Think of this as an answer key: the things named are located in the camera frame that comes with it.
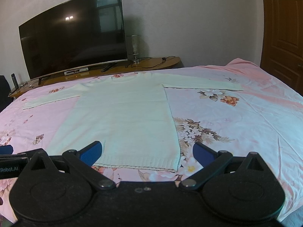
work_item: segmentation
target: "ribbed hem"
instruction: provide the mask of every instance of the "ribbed hem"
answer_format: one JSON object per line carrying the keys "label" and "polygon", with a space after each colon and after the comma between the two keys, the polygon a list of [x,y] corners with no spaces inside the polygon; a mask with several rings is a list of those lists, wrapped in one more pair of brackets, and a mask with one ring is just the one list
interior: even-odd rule
{"label": "ribbed hem", "polygon": [[132,168],[156,171],[176,172],[180,156],[176,158],[138,157],[107,155],[101,157],[95,165],[111,168]]}

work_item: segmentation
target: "flat screen tv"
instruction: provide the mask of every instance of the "flat screen tv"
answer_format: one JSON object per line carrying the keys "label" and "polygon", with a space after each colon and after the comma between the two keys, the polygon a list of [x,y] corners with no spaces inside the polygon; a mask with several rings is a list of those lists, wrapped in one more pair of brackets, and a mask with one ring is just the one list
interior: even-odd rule
{"label": "flat screen tv", "polygon": [[70,0],[19,26],[31,80],[127,60],[121,0]]}

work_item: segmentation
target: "sweater sleeve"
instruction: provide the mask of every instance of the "sweater sleeve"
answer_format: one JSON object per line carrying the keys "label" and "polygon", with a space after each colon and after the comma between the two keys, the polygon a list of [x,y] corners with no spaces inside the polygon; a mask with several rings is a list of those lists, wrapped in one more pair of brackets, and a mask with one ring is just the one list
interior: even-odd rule
{"label": "sweater sleeve", "polygon": [[87,90],[87,87],[84,86],[83,84],[76,84],[73,87],[67,88],[60,90],[55,93],[48,94],[44,97],[37,98],[35,100],[32,100],[30,102],[27,102],[24,107],[24,109],[29,109],[33,107],[37,107],[46,103],[51,103],[55,101],[60,101],[60,100],[65,100],[73,97],[78,97],[81,96],[83,92]]}
{"label": "sweater sleeve", "polygon": [[165,88],[243,90],[240,84],[176,74],[152,73]]}

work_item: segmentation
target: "door panel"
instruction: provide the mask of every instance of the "door panel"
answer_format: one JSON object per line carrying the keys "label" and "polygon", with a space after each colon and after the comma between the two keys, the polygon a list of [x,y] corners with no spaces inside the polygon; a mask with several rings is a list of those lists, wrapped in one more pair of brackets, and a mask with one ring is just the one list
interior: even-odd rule
{"label": "door panel", "polygon": [[303,95],[303,0],[264,0],[261,68]]}

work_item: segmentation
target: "yellow flower center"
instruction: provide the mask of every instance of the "yellow flower center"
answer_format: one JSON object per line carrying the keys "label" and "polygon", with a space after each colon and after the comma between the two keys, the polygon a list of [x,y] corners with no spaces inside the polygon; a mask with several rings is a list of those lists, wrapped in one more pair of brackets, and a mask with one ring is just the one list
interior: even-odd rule
{"label": "yellow flower center", "polygon": [[192,173],[194,171],[194,166],[188,166],[187,167],[187,170]]}

